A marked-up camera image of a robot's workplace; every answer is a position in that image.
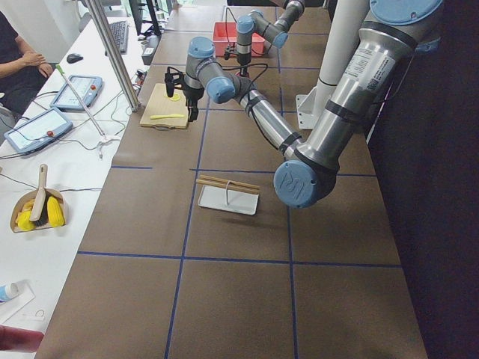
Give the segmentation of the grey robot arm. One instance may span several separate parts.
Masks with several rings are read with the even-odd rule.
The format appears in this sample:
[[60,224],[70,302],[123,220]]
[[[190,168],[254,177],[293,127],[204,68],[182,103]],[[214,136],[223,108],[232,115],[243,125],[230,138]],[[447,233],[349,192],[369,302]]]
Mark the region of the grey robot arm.
[[294,208],[311,206],[333,190],[340,155],[397,63],[438,42],[443,9],[442,1],[338,1],[317,85],[296,102],[298,113],[314,121],[308,138],[251,79],[222,68],[212,40],[195,37],[178,83],[188,118],[195,120],[203,96],[237,101],[284,156],[273,181],[278,197]]
[[[263,56],[274,46],[282,48],[288,38],[288,32],[305,11],[305,1],[274,1],[276,5],[282,7],[284,12],[275,22],[265,19],[263,13],[259,10],[252,10],[249,14],[241,16],[236,21],[237,41],[235,51],[237,62],[239,64],[238,76],[249,77],[248,67],[250,66],[253,53]],[[253,49],[253,35],[261,36],[269,43],[269,48],[262,52],[256,52]]]

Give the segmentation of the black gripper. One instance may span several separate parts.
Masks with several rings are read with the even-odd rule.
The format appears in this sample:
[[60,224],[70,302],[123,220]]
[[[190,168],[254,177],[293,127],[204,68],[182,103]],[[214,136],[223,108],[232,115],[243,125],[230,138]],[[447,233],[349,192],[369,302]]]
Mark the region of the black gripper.
[[188,121],[194,122],[198,118],[198,101],[204,95],[203,88],[184,88],[183,94],[186,98],[186,107],[188,108]]
[[248,77],[248,65],[251,62],[251,53],[237,53],[237,62],[241,66],[239,74],[242,77]]

